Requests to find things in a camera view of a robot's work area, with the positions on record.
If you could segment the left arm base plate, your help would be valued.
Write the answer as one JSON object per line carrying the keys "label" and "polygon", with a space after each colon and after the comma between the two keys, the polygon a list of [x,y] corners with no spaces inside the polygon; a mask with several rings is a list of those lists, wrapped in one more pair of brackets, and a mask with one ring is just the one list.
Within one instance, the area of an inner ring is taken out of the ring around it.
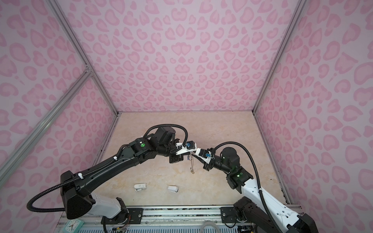
{"label": "left arm base plate", "polygon": [[102,225],[115,224],[140,224],[143,216],[143,208],[126,208],[121,210],[113,218],[102,217]]}

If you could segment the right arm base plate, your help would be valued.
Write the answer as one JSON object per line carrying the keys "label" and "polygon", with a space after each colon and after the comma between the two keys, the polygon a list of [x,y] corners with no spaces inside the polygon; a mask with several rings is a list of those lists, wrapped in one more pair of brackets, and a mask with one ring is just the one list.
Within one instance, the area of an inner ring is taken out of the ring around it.
{"label": "right arm base plate", "polygon": [[221,207],[220,208],[221,221],[224,224],[237,224],[239,215],[234,207]]}

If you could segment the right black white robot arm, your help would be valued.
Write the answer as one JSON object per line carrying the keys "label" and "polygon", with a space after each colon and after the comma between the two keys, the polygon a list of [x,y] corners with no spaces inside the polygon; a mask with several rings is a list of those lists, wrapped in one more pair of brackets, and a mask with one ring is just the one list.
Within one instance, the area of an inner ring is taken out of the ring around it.
{"label": "right black white robot arm", "polygon": [[218,169],[226,174],[231,189],[243,197],[234,203],[236,220],[250,222],[266,233],[317,233],[314,219],[307,214],[299,214],[285,206],[268,193],[240,163],[237,151],[226,147],[220,155],[198,149],[196,157],[204,162],[204,169]]}

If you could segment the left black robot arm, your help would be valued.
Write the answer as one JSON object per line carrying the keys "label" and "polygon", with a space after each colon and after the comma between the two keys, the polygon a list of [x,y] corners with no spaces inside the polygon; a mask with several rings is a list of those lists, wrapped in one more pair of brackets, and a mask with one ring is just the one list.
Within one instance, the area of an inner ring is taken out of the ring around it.
{"label": "left black robot arm", "polygon": [[150,128],[154,134],[146,132],[143,137],[122,145],[118,152],[99,164],[76,173],[66,171],[60,176],[60,189],[67,219],[84,215],[104,216],[108,219],[124,218],[126,207],[120,198],[107,198],[94,193],[100,185],[121,172],[154,159],[157,155],[165,157],[176,155],[176,129],[187,130],[175,124],[160,124]]}

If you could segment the silver carabiner keyring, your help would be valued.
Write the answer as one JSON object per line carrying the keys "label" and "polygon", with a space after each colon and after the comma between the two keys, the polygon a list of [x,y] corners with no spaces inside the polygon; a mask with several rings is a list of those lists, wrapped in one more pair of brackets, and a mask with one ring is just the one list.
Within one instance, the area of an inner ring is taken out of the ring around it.
{"label": "silver carabiner keyring", "polygon": [[190,161],[190,172],[191,172],[192,174],[195,174],[195,172],[194,172],[194,157],[193,157],[192,154],[190,154],[190,155],[188,156],[188,160]]}

